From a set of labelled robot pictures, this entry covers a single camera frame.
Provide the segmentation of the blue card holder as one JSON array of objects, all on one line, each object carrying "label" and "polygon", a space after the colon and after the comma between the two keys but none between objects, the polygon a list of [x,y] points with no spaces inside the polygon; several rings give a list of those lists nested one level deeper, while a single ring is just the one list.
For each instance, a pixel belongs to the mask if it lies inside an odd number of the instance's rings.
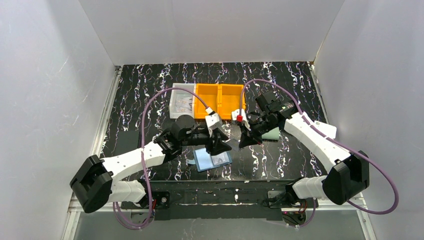
[{"label": "blue card holder", "polygon": [[201,148],[194,151],[193,157],[193,159],[187,159],[186,163],[195,165],[198,172],[204,172],[232,163],[232,159],[227,151],[212,156],[206,152],[205,148]]}]

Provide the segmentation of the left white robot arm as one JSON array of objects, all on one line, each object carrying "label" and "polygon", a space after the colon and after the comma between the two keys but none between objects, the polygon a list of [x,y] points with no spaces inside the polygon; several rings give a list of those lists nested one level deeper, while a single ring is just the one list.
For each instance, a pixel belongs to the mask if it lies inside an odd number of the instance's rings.
[{"label": "left white robot arm", "polygon": [[203,145],[206,153],[213,157],[232,150],[221,120],[211,115],[208,118],[206,123],[196,125],[193,117],[181,115],[144,147],[113,157],[87,157],[69,183],[83,211],[93,213],[112,202],[147,203],[151,196],[147,182],[123,179],[176,159],[183,147]]}]

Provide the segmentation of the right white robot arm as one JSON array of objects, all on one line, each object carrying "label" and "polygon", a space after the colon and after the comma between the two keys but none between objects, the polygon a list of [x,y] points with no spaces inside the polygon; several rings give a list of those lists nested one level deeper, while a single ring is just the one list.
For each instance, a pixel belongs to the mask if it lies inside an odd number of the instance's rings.
[{"label": "right white robot arm", "polygon": [[246,113],[237,108],[231,113],[241,130],[239,148],[263,143],[264,135],[274,129],[297,138],[327,171],[318,177],[298,178],[285,186],[290,201],[316,198],[342,205],[370,185],[369,163],[363,152],[352,153],[314,130],[314,122],[300,113],[292,100],[281,101],[272,92],[255,99],[260,112]]}]

